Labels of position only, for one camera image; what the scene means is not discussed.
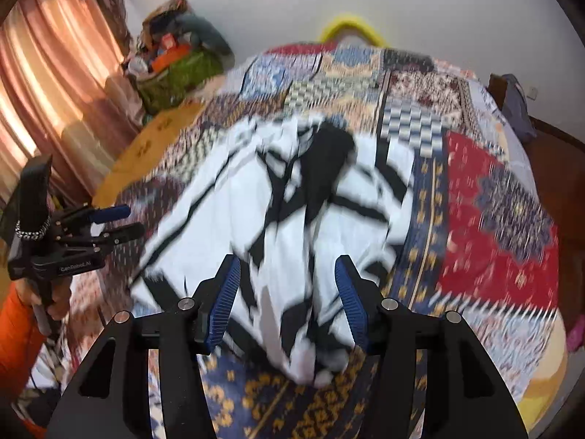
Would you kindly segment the orange sleeved left forearm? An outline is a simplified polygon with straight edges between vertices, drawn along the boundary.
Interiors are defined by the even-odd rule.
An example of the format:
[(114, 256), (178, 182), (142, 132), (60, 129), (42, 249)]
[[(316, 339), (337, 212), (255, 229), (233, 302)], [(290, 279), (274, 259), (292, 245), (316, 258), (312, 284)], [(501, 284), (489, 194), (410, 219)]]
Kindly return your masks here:
[(46, 339), (33, 308), (21, 301), (14, 285), (1, 308), (0, 334), (1, 400), (10, 403), (25, 388)]

